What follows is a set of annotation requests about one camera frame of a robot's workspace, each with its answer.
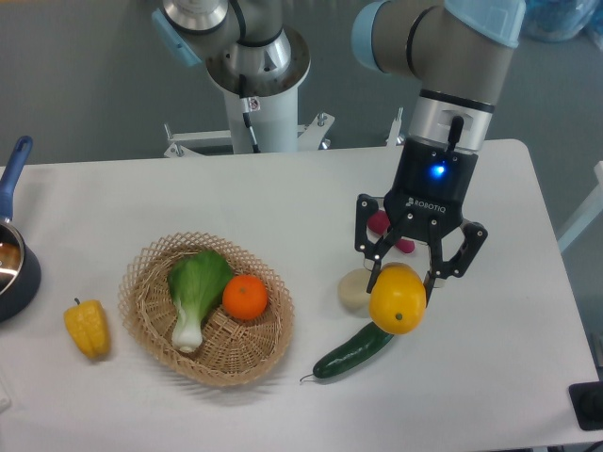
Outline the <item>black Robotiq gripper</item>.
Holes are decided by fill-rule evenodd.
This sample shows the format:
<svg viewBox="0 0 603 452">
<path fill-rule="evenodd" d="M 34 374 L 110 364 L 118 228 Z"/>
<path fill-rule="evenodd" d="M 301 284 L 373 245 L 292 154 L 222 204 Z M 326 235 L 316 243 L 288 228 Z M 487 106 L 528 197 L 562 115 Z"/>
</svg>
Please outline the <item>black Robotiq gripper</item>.
<svg viewBox="0 0 603 452">
<path fill-rule="evenodd" d="M 368 264 L 368 293 L 382 271 L 385 256 L 401 238 L 428 244 L 430 263 L 423 282 L 426 300 L 430 300 L 438 282 L 450 276 L 464 276 L 488 237 L 481 223 L 464 220 L 463 216 L 464 198 L 477 161 L 474 153 L 449 151 L 409 137 L 401 152 L 394 183 L 386 195 L 358 196 L 354 248 Z M 367 221 L 378 210 L 387 214 L 390 227 L 376 241 L 371 241 Z M 443 237 L 460 225 L 464 241 L 445 260 Z"/>
</svg>

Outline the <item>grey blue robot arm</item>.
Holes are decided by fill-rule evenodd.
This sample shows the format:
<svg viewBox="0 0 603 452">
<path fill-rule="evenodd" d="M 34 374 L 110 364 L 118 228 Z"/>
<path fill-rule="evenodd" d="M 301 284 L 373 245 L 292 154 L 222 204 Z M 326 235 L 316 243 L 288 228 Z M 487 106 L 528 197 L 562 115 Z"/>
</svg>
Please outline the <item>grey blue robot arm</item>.
<svg viewBox="0 0 603 452">
<path fill-rule="evenodd" d="M 390 190 L 356 204 L 355 248 L 379 276 L 402 238 L 429 248 L 427 291 L 464 275 L 487 232 L 464 197 L 517 47 L 521 1 L 381 1 L 351 31 L 365 67 L 422 83 Z M 236 153 L 297 151 L 298 86 L 310 67 L 279 1 L 164 1 L 152 15 L 170 51 L 204 64 L 226 104 Z"/>
</svg>

